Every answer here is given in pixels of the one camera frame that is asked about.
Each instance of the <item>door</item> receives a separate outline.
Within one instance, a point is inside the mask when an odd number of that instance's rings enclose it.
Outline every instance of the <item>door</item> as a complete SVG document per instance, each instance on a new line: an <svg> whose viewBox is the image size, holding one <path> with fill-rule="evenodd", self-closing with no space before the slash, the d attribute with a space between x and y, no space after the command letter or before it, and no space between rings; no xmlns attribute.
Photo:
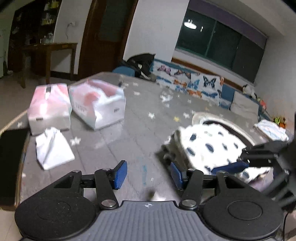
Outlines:
<svg viewBox="0 0 296 241"><path fill-rule="evenodd" d="M84 30L79 78L112 71L122 59L138 0L93 0Z"/></svg>

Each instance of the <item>table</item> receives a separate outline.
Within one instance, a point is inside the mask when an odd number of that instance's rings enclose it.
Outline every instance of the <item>table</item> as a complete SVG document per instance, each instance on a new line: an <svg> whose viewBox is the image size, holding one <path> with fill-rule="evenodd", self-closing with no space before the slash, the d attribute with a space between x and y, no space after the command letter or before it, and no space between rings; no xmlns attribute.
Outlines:
<svg viewBox="0 0 296 241"><path fill-rule="evenodd" d="M26 88L26 77L29 72L29 68L26 66L26 57L30 55L30 53L38 51L46 53L46 84L49 84L52 51L72 49L70 64L70 80L73 80L76 46L77 43L50 43L24 46L22 48L23 76L20 82L21 87Z"/></svg>
<svg viewBox="0 0 296 241"><path fill-rule="evenodd" d="M180 193L157 154L173 131L179 126L191 125L193 116L191 110L223 115L223 118L247 132L255 143L266 142L256 130L252 129L251 120L246 120L221 107L211 106L207 101L161 88L149 81L115 73L99 73L88 79L101 79L115 85L124 82L123 86L126 87L124 120L93 131L72 112L71 129L62 133L69 144L71 139L81 138L78 145L70 144L75 160L49 171L44 171L38 164L35 137L31 137L24 161L21 201L72 170L78 169L83 174L93 174L97 169L114 168L120 160L126 160L128 175L121 189L115 191L119 204L123 200L147 200L154 191L165 196L167 200L179 203ZM173 99L162 102L160 95L165 93L172 95ZM149 113L154 113L153 119L149 117ZM185 118L183 113L190 114L190 118ZM174 117L178 117L180 121L176 122ZM26 117L19 121L23 122L23 126L27 123ZM85 189L84 196L96 201L94 189Z"/></svg>

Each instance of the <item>beige cushion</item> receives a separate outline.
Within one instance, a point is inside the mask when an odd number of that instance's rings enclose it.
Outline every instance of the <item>beige cushion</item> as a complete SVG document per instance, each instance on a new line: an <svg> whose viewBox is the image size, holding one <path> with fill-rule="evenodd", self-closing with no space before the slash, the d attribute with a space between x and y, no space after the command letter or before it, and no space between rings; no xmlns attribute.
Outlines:
<svg viewBox="0 0 296 241"><path fill-rule="evenodd" d="M233 102L230 110L233 113L241 115L242 117L253 120L254 123L258 122L258 108L259 105L254 101L248 99L243 94L235 91Z"/></svg>

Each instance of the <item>black cable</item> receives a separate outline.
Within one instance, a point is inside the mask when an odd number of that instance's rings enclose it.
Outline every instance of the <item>black cable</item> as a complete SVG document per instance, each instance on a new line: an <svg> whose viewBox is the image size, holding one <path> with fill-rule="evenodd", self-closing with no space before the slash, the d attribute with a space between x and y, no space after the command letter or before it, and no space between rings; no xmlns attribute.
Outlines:
<svg viewBox="0 0 296 241"><path fill-rule="evenodd" d="M285 241L285 225L286 225L286 219L289 213L286 214L285 218L284 218L284 225L283 225L283 241Z"/></svg>

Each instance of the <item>window sill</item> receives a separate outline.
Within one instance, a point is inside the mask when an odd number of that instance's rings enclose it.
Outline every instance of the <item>window sill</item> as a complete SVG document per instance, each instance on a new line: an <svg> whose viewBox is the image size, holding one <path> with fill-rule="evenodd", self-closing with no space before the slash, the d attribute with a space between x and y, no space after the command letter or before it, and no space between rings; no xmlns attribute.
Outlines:
<svg viewBox="0 0 296 241"><path fill-rule="evenodd" d="M203 58L199 55L196 55L196 54L193 54L193 53L190 53L190 52L187 52L187 51L184 51L184 50L181 50L181 49L178 49L178 48L175 48L175 52L173 54L173 57L175 58L180 58L180 54L182 55L186 55L188 57L191 57L191 58L194 58L194 59L197 59L197 60L200 60L200 61L203 61L204 63L206 64L210 64L211 66L214 67L214 69L209 69L205 66L200 66L204 69L208 69L214 73L217 73L218 75L221 75L229 80L231 80L232 82L238 84L238 85L250 85L250 86L254 86L254 84L252 82L249 82L247 79L243 78L242 76L238 75L237 73L234 73L232 72L231 70L229 70L228 68L225 68L209 59L206 59L206 58ZM181 58L182 60L184 61L187 61L187 62L191 62L192 64L195 64L193 63L192 61L188 60L188 59L184 59L184 58Z"/></svg>

